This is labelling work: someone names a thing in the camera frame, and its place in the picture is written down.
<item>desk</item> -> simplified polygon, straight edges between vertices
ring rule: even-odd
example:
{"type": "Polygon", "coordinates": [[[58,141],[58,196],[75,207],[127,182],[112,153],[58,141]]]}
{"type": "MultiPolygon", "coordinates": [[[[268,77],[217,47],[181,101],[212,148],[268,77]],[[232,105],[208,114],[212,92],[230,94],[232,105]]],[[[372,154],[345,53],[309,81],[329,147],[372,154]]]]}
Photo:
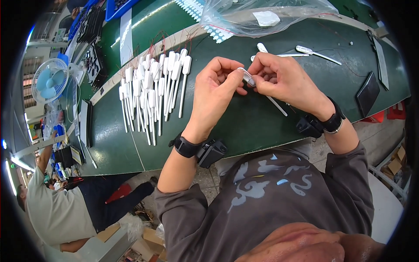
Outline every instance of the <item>desk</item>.
{"type": "MultiPolygon", "coordinates": [[[[167,146],[168,142],[184,129],[189,120],[196,75],[215,56],[237,60],[247,68],[251,64],[250,56],[257,52],[258,42],[263,42],[273,54],[288,52],[296,45],[302,45],[314,51],[321,50],[320,53],[341,61],[340,66],[314,55],[297,59],[319,89],[340,105],[351,122],[361,119],[355,94],[370,71],[378,75],[376,55],[365,31],[343,23],[309,18],[291,25],[283,32],[259,39],[232,37],[216,44],[212,37],[203,34],[193,38],[190,44],[192,66],[186,83],[183,117],[179,119],[177,116],[179,92],[174,113],[169,115],[168,122],[162,123],[162,136],[156,137],[156,146],[149,146],[145,133],[137,130],[125,133],[117,84],[116,88],[112,88],[93,108],[93,147],[90,148],[90,152],[98,168],[95,169],[86,156],[87,163],[81,167],[82,174],[121,174],[161,169],[171,151],[167,146]]],[[[390,90],[386,91],[380,84],[381,92],[370,115],[410,96],[406,72],[399,53],[387,43],[380,43],[385,54],[390,90]]],[[[81,88],[89,87],[84,83],[81,88]]],[[[84,97],[84,92],[86,91],[82,91],[82,98],[89,98],[84,97]]],[[[295,128],[302,112],[297,110],[297,113],[294,113],[284,103],[279,104],[287,111],[288,117],[284,117],[265,96],[253,91],[249,91],[244,97],[235,94],[225,114],[213,129],[211,137],[224,140],[229,148],[227,157],[302,139],[303,136],[298,134],[295,128]]],[[[70,142],[76,147],[79,146],[74,133],[70,135],[70,142]]]]}

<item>gray t-shirt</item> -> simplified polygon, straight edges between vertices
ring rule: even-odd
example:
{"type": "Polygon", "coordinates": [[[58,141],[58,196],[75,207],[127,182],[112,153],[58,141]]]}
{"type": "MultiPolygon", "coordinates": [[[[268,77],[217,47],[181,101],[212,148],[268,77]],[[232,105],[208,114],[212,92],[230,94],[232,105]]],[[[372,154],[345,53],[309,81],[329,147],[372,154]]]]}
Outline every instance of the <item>gray t-shirt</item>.
{"type": "Polygon", "coordinates": [[[97,235],[80,189],[57,192],[47,188],[39,167],[28,184],[26,212],[39,238],[56,249],[62,243],[97,235]]]}
{"type": "Polygon", "coordinates": [[[326,173],[277,150],[245,156],[230,171],[209,207],[197,184],[156,191],[168,261],[234,261],[293,222],[371,235],[374,207],[361,143],[349,153],[328,154],[326,173]]]}

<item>green workbench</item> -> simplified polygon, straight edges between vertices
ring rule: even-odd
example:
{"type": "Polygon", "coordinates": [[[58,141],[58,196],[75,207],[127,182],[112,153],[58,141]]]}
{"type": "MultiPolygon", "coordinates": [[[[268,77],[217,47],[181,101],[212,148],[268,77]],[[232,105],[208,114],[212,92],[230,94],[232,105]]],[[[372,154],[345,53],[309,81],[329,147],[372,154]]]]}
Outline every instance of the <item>green workbench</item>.
{"type": "MultiPolygon", "coordinates": [[[[133,8],[132,23],[140,21],[162,3],[167,2],[155,1],[151,4],[155,5],[152,7],[147,5],[146,0],[139,2],[133,8]]],[[[164,29],[168,35],[171,35],[181,30],[180,27],[186,28],[192,24],[194,21],[186,12],[174,3],[168,4],[159,12],[144,19],[143,23],[139,23],[132,30],[133,43],[138,40],[141,41],[140,47],[145,46],[139,49],[140,53],[150,46],[151,40],[155,37],[154,32],[159,26],[161,26],[159,30],[164,29]],[[174,22],[168,24],[161,20],[174,22]]],[[[103,40],[99,44],[106,54],[106,65],[110,76],[119,69],[117,64],[119,45],[114,44],[118,37],[119,20],[107,23],[103,28],[103,40]]],[[[263,42],[268,51],[273,54],[290,52],[296,45],[302,45],[342,62],[342,65],[338,65],[314,55],[297,58],[319,89],[340,105],[351,122],[361,119],[355,94],[370,71],[374,71],[378,76],[376,55],[365,31],[343,23],[310,18],[291,25],[283,32],[258,39],[234,36],[221,44],[216,44],[209,34],[203,34],[188,43],[192,66],[186,83],[183,117],[179,119],[177,116],[180,99],[180,92],[178,92],[176,107],[169,115],[169,121],[162,123],[162,136],[156,137],[156,146],[149,146],[145,133],[138,132],[136,128],[135,132],[125,132],[117,88],[119,85],[116,85],[93,108],[91,129],[93,147],[90,148],[90,152],[98,168],[93,167],[89,156],[86,155],[86,164],[80,168],[82,174],[84,176],[121,174],[161,169],[171,151],[171,148],[167,146],[168,142],[184,129],[189,120],[196,75],[215,56],[237,60],[243,63],[245,68],[249,67],[250,56],[257,52],[258,42],[263,42]]],[[[380,43],[385,54],[390,90],[386,91],[380,84],[381,92],[370,115],[410,96],[400,54],[387,43],[383,41],[380,43]]],[[[83,99],[89,99],[93,95],[90,85],[86,82],[81,85],[81,89],[83,99]]],[[[265,96],[251,90],[246,96],[235,94],[227,111],[213,129],[211,137],[224,140],[228,146],[227,157],[263,150],[303,138],[295,128],[303,113],[291,109],[280,101],[279,104],[289,114],[288,117],[282,115],[265,96]]],[[[74,132],[70,134],[70,142],[75,147],[79,147],[74,132]]]]}

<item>tiled floor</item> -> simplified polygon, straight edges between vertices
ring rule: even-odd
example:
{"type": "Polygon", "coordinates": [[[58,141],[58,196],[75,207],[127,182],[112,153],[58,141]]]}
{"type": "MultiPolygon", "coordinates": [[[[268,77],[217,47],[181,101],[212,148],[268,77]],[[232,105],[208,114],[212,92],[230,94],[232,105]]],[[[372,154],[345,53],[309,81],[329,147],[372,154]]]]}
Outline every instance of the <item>tiled floor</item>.
{"type": "MultiPolygon", "coordinates": [[[[358,137],[367,149],[368,163],[376,165],[380,163],[400,142],[403,136],[404,120],[387,120],[383,123],[371,124],[366,122],[354,123],[358,137]]],[[[331,153],[324,136],[313,142],[313,151],[310,162],[320,171],[324,172],[327,154],[331,153]]],[[[159,171],[143,172],[128,181],[131,188],[148,181],[151,176],[158,177],[159,171]]],[[[220,178],[214,165],[210,169],[198,168],[193,184],[198,183],[207,197],[208,204],[217,196],[220,178]]],[[[154,194],[144,199],[145,207],[156,213],[154,194]]]]}

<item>printed shirt graphic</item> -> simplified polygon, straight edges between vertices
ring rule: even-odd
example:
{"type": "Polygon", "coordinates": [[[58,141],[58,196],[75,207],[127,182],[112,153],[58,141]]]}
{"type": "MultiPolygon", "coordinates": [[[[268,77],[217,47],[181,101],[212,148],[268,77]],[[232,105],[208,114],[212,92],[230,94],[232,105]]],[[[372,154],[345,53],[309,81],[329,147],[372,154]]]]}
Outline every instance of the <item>printed shirt graphic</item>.
{"type": "Polygon", "coordinates": [[[241,163],[208,207],[199,185],[155,193],[169,261],[234,261],[275,229],[293,222],[371,234],[372,195],[361,143],[329,154],[326,174],[289,152],[241,163]]]}

